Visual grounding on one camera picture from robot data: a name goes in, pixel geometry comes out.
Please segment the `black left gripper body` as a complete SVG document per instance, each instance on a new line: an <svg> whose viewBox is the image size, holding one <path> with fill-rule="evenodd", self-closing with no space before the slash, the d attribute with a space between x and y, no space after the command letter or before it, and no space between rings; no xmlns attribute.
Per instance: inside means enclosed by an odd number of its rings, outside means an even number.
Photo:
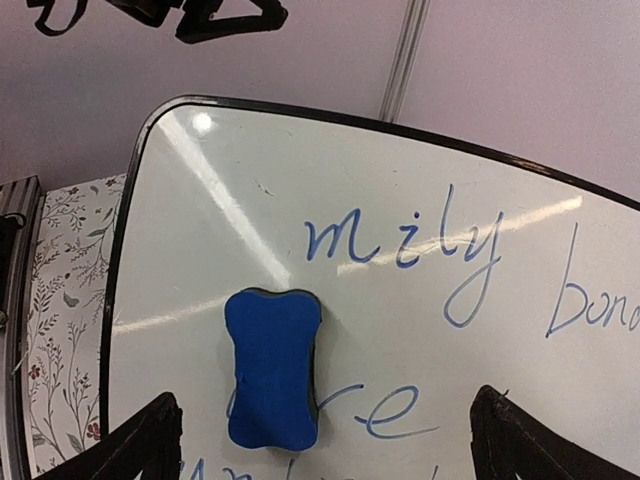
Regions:
<svg viewBox="0 0 640 480"><path fill-rule="evenodd" d="M52 22L54 10L63 1L28 0L27 8L38 11L34 20L35 29L44 36L62 36L75 29L90 13L91 18L97 18L98 13L118 12L123 18L128 18L139 25L148 28L159 28L169 14L181 8L184 1L71 1L70 16L64 25Z"/></svg>

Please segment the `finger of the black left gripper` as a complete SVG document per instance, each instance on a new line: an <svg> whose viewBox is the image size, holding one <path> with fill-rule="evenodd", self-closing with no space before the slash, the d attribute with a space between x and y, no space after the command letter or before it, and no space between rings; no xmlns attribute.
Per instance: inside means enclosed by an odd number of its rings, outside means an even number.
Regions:
<svg viewBox="0 0 640 480"><path fill-rule="evenodd" d="M215 19L222 1L186 1L175 36L183 43L197 44L233 35L275 31L288 17L288 11L277 0L256 0L252 4L261 10L259 15Z"/></svg>

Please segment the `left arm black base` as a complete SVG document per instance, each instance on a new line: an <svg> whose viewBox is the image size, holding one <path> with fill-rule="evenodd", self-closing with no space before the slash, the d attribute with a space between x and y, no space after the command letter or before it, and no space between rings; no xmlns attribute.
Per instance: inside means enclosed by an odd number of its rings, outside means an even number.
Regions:
<svg viewBox="0 0 640 480"><path fill-rule="evenodd" d="M5 302L9 292L9 270L12 263L13 250L18 232L26 225L26 218L22 213L12 212L1 216L1 327L7 323L7 314L4 311Z"/></svg>

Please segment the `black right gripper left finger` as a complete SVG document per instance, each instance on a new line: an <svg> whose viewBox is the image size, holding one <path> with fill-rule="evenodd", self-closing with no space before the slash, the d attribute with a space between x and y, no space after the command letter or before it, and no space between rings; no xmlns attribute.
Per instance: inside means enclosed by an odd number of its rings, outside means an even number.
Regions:
<svg viewBox="0 0 640 480"><path fill-rule="evenodd" d="M49 480L178 480L183 411L163 392L85 452L47 471Z"/></svg>

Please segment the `blue whiteboard eraser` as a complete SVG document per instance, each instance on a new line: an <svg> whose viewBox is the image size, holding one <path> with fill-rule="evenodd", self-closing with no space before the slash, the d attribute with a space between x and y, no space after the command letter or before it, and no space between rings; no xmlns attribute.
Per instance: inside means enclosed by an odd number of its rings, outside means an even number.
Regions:
<svg viewBox="0 0 640 480"><path fill-rule="evenodd" d="M248 288L227 300L224 318L236 380L230 439L246 449L311 448L319 435L314 362L320 301L300 289Z"/></svg>

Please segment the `white whiteboard black frame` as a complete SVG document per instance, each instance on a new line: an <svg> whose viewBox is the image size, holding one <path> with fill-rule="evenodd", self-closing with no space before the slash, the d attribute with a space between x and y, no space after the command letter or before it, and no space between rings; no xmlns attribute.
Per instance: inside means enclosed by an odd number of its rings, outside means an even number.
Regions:
<svg viewBox="0 0 640 480"><path fill-rule="evenodd" d="M304 290L319 436L228 434L245 289ZM154 397L183 412L185 479L471 479L485 386L639 473L639 204L441 135L185 96L133 150L100 362L109 434Z"/></svg>

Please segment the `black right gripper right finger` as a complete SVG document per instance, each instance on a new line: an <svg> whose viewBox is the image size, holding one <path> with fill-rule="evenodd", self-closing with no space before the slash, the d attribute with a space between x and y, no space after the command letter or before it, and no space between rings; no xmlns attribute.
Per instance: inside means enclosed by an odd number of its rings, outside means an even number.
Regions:
<svg viewBox="0 0 640 480"><path fill-rule="evenodd" d="M477 479L636 479L638 476L561 437L490 385L470 408Z"/></svg>

